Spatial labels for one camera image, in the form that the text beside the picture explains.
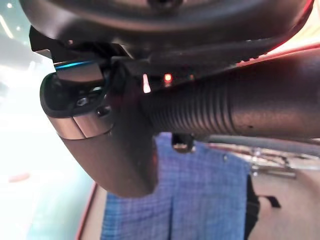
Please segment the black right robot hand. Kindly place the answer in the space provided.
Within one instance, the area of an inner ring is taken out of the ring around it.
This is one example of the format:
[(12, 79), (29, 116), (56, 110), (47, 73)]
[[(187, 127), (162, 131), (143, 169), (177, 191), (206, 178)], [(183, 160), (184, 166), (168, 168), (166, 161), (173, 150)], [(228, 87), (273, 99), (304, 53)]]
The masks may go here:
[(320, 168), (320, 49), (270, 52), (312, 0), (22, 0), (31, 49), (53, 61), (41, 107), (81, 167), (115, 195), (158, 185), (156, 136), (261, 171)]

